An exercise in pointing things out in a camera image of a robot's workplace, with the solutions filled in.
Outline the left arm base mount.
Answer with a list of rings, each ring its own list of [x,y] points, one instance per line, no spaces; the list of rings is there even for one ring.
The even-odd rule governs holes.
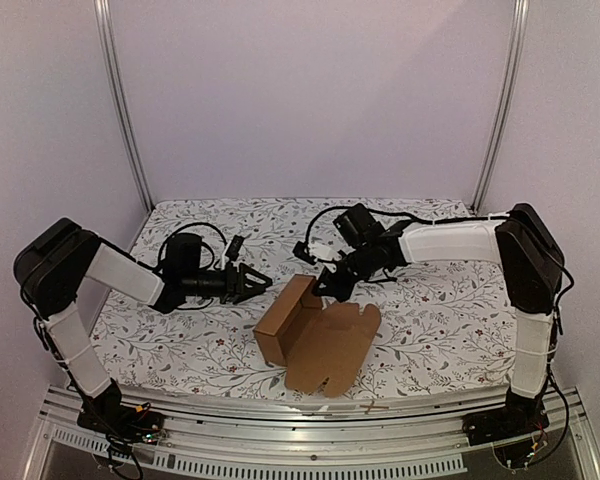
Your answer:
[[[125,406],[118,398],[87,397],[78,415],[77,425],[128,443],[151,443],[164,428],[165,417],[148,404]]]

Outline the right robot arm white sleeve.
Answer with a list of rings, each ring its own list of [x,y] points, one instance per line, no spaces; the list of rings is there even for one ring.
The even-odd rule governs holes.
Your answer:
[[[566,289],[565,258],[533,206],[518,203],[503,214],[425,220],[413,215],[384,227],[362,204],[335,219],[351,252],[367,246],[398,250],[405,265],[431,261],[481,261],[498,266],[518,322],[513,394],[537,397],[560,332],[559,301]]]

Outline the brown cardboard box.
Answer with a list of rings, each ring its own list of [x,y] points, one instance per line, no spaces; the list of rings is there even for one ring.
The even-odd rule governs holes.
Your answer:
[[[285,387],[327,398],[354,384],[381,325],[373,304],[333,303],[312,294],[316,278],[295,275],[254,328],[264,360],[286,369]]]

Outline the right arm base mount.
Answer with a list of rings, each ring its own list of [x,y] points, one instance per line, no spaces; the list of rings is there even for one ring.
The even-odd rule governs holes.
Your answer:
[[[530,434],[548,426],[549,419],[543,405],[511,404],[467,414],[462,418],[462,431],[471,446]]]

